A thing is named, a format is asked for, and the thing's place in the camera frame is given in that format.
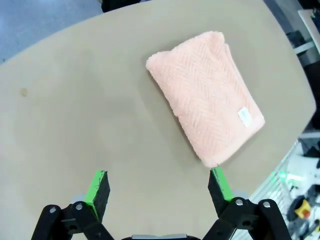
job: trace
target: folded towel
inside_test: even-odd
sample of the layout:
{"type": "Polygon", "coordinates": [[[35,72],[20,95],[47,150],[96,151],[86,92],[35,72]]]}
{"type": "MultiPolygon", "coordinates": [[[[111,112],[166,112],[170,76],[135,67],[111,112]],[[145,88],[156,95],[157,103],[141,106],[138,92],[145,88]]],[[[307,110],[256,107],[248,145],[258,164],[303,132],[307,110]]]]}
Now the folded towel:
{"type": "Polygon", "coordinates": [[[158,52],[146,68],[209,168],[226,161],[265,124],[221,32],[158,52]]]}

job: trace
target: blue floor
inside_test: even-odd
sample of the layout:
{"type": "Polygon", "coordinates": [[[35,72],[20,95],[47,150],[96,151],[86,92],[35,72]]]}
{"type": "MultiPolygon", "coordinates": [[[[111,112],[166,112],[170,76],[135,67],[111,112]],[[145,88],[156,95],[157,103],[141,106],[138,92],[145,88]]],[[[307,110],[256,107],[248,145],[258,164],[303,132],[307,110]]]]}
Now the blue floor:
{"type": "Polygon", "coordinates": [[[99,14],[98,0],[0,0],[0,64],[41,39],[99,14]]]}

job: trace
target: yellow object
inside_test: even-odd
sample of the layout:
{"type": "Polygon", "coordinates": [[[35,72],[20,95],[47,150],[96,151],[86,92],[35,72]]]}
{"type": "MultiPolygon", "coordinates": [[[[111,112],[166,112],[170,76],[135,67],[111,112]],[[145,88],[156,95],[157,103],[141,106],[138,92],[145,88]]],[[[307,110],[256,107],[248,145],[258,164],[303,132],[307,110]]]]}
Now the yellow object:
{"type": "Polygon", "coordinates": [[[299,218],[307,219],[310,216],[310,210],[311,210],[310,204],[308,203],[307,200],[304,199],[301,207],[294,210],[294,212],[298,215],[299,218]]]}

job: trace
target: table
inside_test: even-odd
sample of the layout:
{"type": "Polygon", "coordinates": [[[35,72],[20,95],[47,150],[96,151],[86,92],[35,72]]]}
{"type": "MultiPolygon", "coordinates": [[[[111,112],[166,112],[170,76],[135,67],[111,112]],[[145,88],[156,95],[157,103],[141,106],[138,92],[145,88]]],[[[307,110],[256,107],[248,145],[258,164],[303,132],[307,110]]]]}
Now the table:
{"type": "Polygon", "coordinates": [[[211,30],[224,33],[266,121],[222,165],[231,187],[250,195],[315,110],[286,35],[262,1],[148,1],[75,24],[0,66],[0,238],[29,239],[42,208],[67,206],[99,169],[111,187],[103,223],[116,239],[203,237],[217,217],[209,170],[145,63],[211,30]]]}

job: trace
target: white tag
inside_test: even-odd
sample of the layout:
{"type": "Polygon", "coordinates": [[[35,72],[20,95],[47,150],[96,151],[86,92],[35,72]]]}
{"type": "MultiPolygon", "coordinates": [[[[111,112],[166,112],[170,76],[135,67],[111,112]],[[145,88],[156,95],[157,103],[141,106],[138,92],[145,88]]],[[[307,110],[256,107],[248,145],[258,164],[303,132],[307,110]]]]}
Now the white tag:
{"type": "Polygon", "coordinates": [[[246,128],[252,124],[252,117],[249,110],[244,106],[238,111],[238,116],[246,128]]]}

